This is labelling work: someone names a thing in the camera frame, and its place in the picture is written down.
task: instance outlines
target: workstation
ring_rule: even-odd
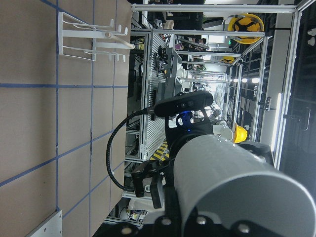
[[[110,2],[4,4],[0,233],[315,237],[315,0]]]

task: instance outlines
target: white cylinder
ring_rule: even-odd
[[[316,208],[297,181],[214,135],[194,138],[177,154],[174,181],[182,229],[194,207],[230,229],[248,220],[284,237],[314,237]]]

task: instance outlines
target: light fixture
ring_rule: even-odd
[[[279,120],[279,117],[280,117],[281,97],[282,97],[282,94],[279,93],[277,95],[276,116],[275,116],[275,123],[273,125],[273,133],[272,133],[272,139],[271,139],[271,151],[272,152],[275,150],[275,146],[276,146],[277,127],[278,127],[278,120]]]
[[[253,78],[253,79],[251,79],[252,83],[259,83],[259,81],[260,81],[260,78]]]

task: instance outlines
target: yellow helmet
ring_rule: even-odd
[[[253,14],[243,14],[245,17],[234,17],[228,25],[229,31],[241,32],[263,32],[265,27],[262,20]],[[258,41],[260,37],[236,37],[234,40],[243,43],[251,44]]]
[[[232,64],[234,61],[235,61],[235,58],[234,57],[231,57],[231,56],[225,56],[222,58],[221,60],[223,63],[229,63],[229,64]]]
[[[237,123],[235,123],[235,132],[233,137],[234,143],[243,142],[247,139],[248,132],[246,129],[244,129],[241,126],[238,126]]]

